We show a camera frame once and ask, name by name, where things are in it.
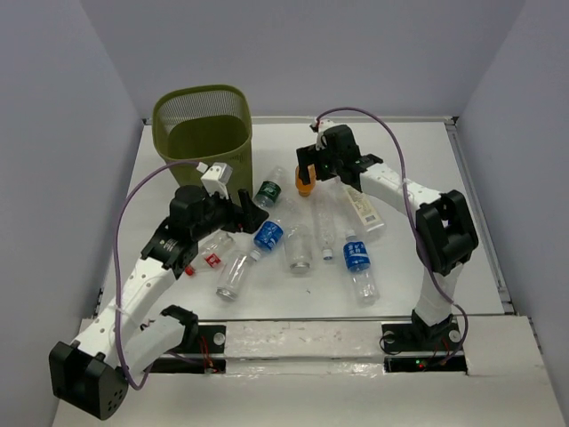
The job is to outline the orange juice bottle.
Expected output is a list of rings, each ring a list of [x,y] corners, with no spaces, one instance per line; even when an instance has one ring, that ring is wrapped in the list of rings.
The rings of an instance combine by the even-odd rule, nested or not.
[[[309,197],[311,192],[316,186],[316,171],[313,165],[309,165],[309,183],[304,184],[302,179],[300,178],[300,169],[296,167],[295,169],[295,187],[298,190],[298,193],[301,197]]]

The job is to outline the clear slim unlabelled bottle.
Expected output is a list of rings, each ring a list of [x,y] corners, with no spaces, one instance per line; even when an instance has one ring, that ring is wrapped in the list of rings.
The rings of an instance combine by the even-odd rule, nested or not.
[[[324,261],[335,256],[337,231],[331,201],[326,193],[316,192],[312,196],[311,212],[317,244]]]

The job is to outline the wide clear plastic jar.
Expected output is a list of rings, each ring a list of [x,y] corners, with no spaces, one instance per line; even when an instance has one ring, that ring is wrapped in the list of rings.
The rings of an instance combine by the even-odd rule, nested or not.
[[[311,234],[304,224],[295,224],[284,233],[286,265],[293,274],[304,274],[312,266]]]

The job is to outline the blue label water bottle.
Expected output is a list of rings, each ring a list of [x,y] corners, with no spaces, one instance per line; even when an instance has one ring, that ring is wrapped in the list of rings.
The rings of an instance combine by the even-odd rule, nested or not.
[[[364,241],[352,229],[345,231],[342,253],[357,303],[361,306],[374,305],[380,295],[373,276],[371,258]]]

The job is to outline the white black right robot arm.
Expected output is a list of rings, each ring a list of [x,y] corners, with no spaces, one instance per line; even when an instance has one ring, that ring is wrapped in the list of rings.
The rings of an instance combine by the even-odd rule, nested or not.
[[[297,149],[300,179],[344,185],[391,206],[409,221],[424,266],[421,293],[411,320],[396,341],[428,349],[449,333],[454,292],[463,265],[478,246],[466,198],[458,190],[441,192],[407,178],[381,158],[361,153],[352,130],[330,120],[316,120],[314,144]]]

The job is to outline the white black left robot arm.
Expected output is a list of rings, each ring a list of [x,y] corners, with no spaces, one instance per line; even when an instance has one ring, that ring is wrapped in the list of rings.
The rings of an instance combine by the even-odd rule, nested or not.
[[[72,343],[57,342],[49,353],[55,397],[102,421],[124,402],[136,381],[169,350],[191,349],[198,317],[176,305],[145,326],[148,312],[196,258],[198,244],[218,230],[253,234],[268,212],[247,190],[234,204],[220,193],[193,185],[178,188],[127,279],[116,281],[116,299]]]

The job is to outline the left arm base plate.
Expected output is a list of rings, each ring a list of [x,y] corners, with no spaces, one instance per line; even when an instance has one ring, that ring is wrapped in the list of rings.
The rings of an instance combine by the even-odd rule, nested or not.
[[[227,328],[200,324],[196,338],[167,351],[150,369],[151,374],[220,375],[226,372]]]

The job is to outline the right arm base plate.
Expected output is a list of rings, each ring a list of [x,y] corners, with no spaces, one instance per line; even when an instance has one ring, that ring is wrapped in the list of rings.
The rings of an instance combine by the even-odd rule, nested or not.
[[[414,336],[412,328],[411,323],[381,325],[379,345],[387,374],[468,372],[464,352],[459,350],[461,330],[456,320],[425,341]]]

